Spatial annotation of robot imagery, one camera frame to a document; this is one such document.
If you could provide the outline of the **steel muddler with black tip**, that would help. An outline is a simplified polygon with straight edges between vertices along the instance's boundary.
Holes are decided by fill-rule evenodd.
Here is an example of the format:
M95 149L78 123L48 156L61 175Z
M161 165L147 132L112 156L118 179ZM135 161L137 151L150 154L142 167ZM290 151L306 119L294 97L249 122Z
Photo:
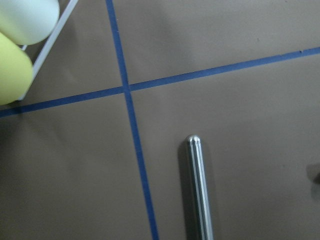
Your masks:
M214 231L200 137L195 134L188 136L186 138L186 147L191 163L200 238L202 240L213 240Z

